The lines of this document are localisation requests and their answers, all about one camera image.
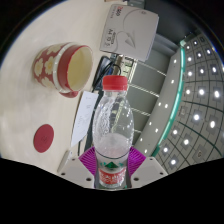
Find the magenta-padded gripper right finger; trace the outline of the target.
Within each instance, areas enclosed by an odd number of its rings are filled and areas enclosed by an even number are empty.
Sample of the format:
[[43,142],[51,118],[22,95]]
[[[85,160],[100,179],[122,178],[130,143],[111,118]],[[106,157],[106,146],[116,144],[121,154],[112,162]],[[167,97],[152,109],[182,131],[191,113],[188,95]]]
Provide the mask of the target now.
[[140,188],[167,176],[167,172],[154,157],[146,157],[137,149],[131,148],[128,156],[128,175],[130,186]]

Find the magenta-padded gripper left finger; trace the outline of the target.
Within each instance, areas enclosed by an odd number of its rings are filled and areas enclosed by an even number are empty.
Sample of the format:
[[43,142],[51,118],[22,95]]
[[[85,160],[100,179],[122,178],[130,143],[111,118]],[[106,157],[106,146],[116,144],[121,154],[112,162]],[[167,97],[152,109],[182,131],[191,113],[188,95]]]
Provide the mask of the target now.
[[61,177],[81,187],[93,189],[96,173],[97,161],[93,147],[78,158],[68,151],[61,161]]

